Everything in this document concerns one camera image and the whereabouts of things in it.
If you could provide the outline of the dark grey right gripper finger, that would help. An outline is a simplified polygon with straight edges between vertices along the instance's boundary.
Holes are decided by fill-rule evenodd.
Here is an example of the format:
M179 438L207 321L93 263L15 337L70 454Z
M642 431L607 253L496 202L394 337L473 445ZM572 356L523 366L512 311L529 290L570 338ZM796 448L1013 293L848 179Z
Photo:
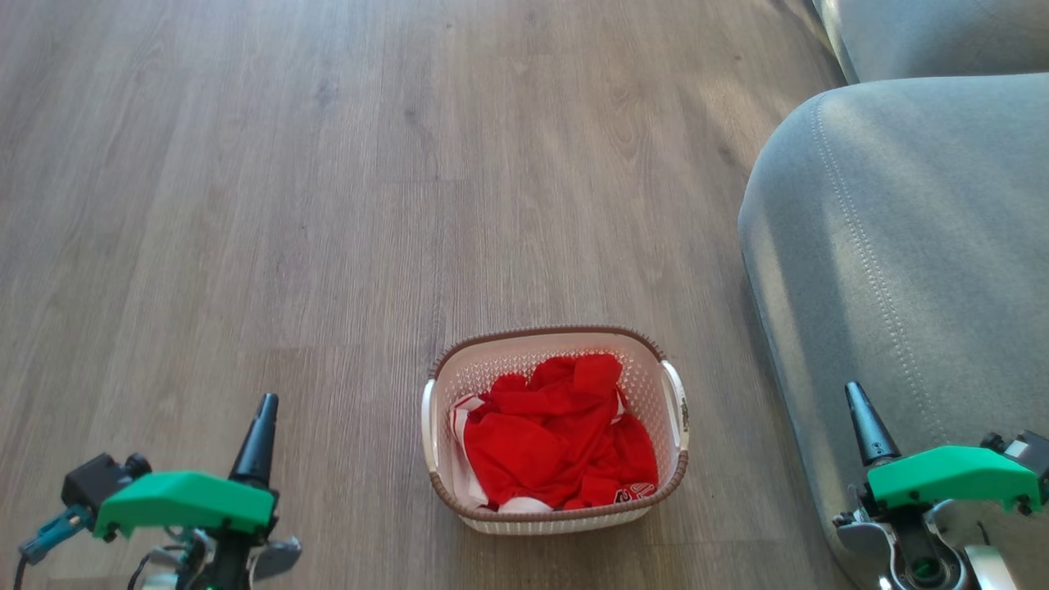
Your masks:
M844 392L863 467L870 468L901 458L887 426L875 410L861 384L857 381L847 382Z

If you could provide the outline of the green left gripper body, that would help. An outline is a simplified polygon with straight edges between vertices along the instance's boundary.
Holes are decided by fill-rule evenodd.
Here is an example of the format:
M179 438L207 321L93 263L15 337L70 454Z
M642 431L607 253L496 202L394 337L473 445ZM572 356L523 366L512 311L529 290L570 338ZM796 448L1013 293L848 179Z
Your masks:
M140 528L196 528L259 538L276 523L276 507L266 479L251 471L224 479L198 471L123 477L101 501L92 534L111 542Z

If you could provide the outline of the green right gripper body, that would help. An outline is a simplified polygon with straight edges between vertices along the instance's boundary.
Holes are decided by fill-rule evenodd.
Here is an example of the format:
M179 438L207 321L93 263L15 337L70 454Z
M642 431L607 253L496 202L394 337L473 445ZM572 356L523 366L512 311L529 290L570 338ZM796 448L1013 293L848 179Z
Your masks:
M1021 506L1041 511L1042 477L1013 456L977 446L939 446L874 467L868 485L881 508L944 501L1001 503L1004 511Z

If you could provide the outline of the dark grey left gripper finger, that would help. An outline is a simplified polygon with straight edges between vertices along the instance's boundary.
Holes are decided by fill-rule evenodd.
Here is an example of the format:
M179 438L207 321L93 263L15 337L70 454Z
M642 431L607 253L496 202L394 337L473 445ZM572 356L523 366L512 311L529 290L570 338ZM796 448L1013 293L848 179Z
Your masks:
M267 393L262 397L228 479L252 487L270 486L278 410L276 395Z

